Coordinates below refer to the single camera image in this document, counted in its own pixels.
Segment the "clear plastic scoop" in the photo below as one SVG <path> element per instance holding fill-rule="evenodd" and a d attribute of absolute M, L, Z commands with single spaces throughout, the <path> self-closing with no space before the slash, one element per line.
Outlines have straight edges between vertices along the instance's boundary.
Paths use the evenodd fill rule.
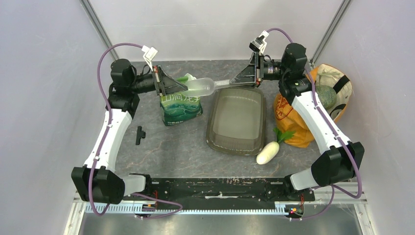
<path fill-rule="evenodd" d="M 231 84 L 230 80 L 214 81 L 211 78 L 199 78 L 188 80 L 184 83 L 187 86 L 187 90 L 181 92 L 181 94 L 188 97 L 202 97 L 213 94 L 216 90 L 235 87 L 235 84 Z"/>

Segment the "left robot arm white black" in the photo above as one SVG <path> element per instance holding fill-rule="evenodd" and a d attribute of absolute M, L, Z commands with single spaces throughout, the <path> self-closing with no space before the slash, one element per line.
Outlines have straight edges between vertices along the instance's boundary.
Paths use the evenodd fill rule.
<path fill-rule="evenodd" d="M 139 94 L 155 91 L 159 96 L 187 91 L 187 86 L 169 76 L 161 66 L 138 73 L 127 59 L 111 64 L 112 84 L 106 97 L 104 122 L 91 154 L 81 167 L 74 167 L 72 181 L 85 202 L 119 204 L 135 193 L 140 199 L 152 197 L 154 188 L 148 174 L 115 174 L 117 154 L 124 134 L 139 105 Z"/>

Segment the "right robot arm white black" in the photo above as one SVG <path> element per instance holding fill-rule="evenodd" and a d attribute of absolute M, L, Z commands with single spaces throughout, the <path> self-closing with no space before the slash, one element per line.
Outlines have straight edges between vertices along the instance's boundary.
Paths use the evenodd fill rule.
<path fill-rule="evenodd" d="M 258 86 L 263 80 L 277 80 L 279 92 L 305 121 L 319 150 L 320 157 L 310 168 L 289 175 L 282 187 L 283 196 L 296 200 L 307 188 L 334 186 L 355 178 L 358 191 L 362 190 L 359 167 L 365 152 L 360 142 L 352 142 L 336 126 L 323 108 L 315 92 L 315 82 L 306 70 L 306 49 L 298 43 L 289 43 L 281 61 L 265 61 L 265 42 L 252 41 L 250 63 L 231 84 Z"/>

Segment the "black bag clip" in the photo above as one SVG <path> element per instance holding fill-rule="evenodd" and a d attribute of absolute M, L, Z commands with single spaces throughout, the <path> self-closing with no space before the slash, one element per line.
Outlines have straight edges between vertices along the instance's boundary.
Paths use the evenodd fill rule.
<path fill-rule="evenodd" d="M 137 131 L 136 131 L 135 145 L 140 145 L 141 140 L 145 138 L 146 138 L 146 132 L 143 130 L 142 126 L 138 126 Z"/>

